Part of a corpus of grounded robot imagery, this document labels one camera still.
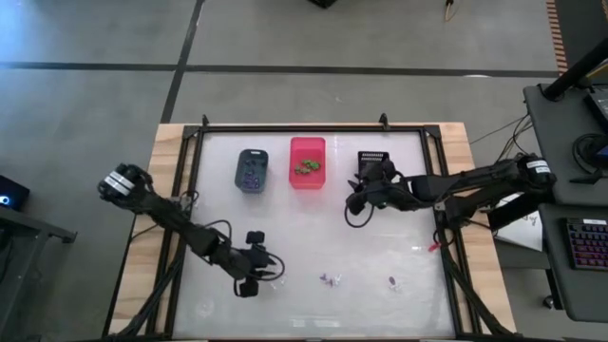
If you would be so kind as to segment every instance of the white paper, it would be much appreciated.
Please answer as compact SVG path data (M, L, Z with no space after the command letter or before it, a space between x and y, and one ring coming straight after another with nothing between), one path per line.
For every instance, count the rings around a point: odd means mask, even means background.
M501 199L499 207L516 199L511 195ZM496 238L542 252L542 223L539 212L520 218L498 231Z

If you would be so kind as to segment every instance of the black metal frame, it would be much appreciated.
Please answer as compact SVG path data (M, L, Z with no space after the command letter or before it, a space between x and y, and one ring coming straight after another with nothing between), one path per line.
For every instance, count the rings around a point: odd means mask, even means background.
M59 238L63 243L73 243L77 233L4 207L0 207L0 227L10 231L11 238L20 251L7 270L2 271L6 273L0 281L0 297L5 300L2 301L0 310L0 339L3 339L9 338L12 333L10 330L14 310L25 295L25 282L34 272L47 241L50 238Z
M362 124L315 124L315 125L210 125L206 116L203 116L202 125L187 125L181 137L180 153L178 157L178 164L176 168L176 175L173 181L172 196L178 196L181 191L182 174L186 164L186 155L190 143L194 143L194 157L192 160L192 166L190 171L190 180L188 182L187 190L195 190L195 186L198 180L200 155L202 152L202 142L204 135L207 133L245 133L245 132L256 132L256 133L274 133L274 132L294 132L294 133L306 133L306 132L369 132L369 133L388 133L388 132L411 132L418 133L421 139L421 146L423 149L423 157L425 162L425 168L427 174L433 174L433 164L430 156L430 148L428 139L432 138L435 142L437 158L439 161L439 172L441 175L446 176L447 160L443 147L443 140L441 136L440 127L438 125L396 125L391 126L386 114L382 114L380 117L380 124L370 123L369 125ZM438 224L439 213L435 212L435 222ZM169 247L171 245L172 234L165 231L162 237L161 253L159 255L159 264L157 268L157 276L155 284L158 284L166 272L167 264L170 258ZM463 242L462 234L460 231L454 232L454 241L456 246L456 252L458 255L458 266L462 270L467 281L470 282L470 273L468 264L466 261L465 245ZM174 259L184 258L186 252L186 245L182 239L178 244L177 252L174 255ZM452 313L452 324L456 336L460 336L464 333L463 331L463 320L461 317L460 308L458 305L458 296L456 295L456 284L451 275L446 271L446 265L444 261L444 273L446 275L446 289L449 300L450 311ZM145 335L143 336L126 336L125 340L132 340L138 337L156 337L162 340L170 340L173 335L175 315L178 306L178 297L180 294L181 285L181 268L175 275L171 285L171 291L169 295L169 302L167 308L167 315L164 324L163 332L156 332L156 322L158 320L158 305L152 311L152 314L148 317ZM104 329L104 336L107 335L109 330L109 323L111 322L111 316L113 315L113 308L116 303L118 288L120 286L120 280L117 282L117 288L115 296L111 305L111 310L108 313L106 320L106 326ZM467 301L468 315L471 320L471 326L473 333L482 333L480 319L477 313L475 313L473 307Z

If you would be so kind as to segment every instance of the green object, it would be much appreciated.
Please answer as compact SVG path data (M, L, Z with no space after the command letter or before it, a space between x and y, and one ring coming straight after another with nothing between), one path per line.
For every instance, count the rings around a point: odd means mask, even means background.
M300 165L295 166L295 173L297 175L310 174L311 172L316 171L319 169L319 167L321 167L321 164L316 161L303 160L301 163L302 163L302 166L300 166Z

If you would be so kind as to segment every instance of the red plastic bin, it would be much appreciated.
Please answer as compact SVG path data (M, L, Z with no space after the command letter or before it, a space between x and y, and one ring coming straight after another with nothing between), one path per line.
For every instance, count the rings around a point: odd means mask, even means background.
M302 175L295 173L295 167L302 161L318 162L318 170ZM295 189L320 189L325 184L325 139L323 138L292 138L289 162L289 182Z

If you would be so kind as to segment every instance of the black clamp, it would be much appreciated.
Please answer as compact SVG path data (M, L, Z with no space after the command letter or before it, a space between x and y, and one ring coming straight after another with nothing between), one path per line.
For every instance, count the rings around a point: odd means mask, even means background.
M386 113L382 113L382 115L380 115L380 120L378 120L378 122L380 124L382 124L382 130L384 130L384 131L390 130L389 117L387 116Z

